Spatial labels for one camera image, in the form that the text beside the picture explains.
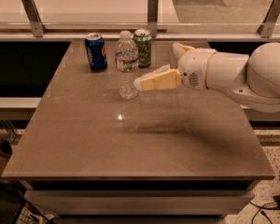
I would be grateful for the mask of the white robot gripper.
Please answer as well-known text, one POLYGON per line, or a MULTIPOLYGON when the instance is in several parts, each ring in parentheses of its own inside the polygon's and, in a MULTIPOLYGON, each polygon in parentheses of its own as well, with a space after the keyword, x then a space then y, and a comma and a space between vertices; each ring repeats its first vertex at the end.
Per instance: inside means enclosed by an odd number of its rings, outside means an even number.
POLYGON ((173 52, 177 60, 177 69, 166 64, 153 72, 138 77, 134 86, 139 91, 172 90, 182 84, 189 89, 204 91, 206 89, 206 70, 214 49, 196 49, 177 42, 173 44, 173 52))

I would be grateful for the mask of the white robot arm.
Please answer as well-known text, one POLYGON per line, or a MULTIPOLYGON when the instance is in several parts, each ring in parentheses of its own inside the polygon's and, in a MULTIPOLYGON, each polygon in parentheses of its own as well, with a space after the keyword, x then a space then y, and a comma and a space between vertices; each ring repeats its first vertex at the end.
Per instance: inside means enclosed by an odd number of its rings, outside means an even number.
POLYGON ((171 90, 182 85, 197 91, 220 91, 254 110, 280 111, 280 43, 266 43, 252 54, 219 52, 173 44, 177 68, 164 65, 137 78, 139 91, 171 90))

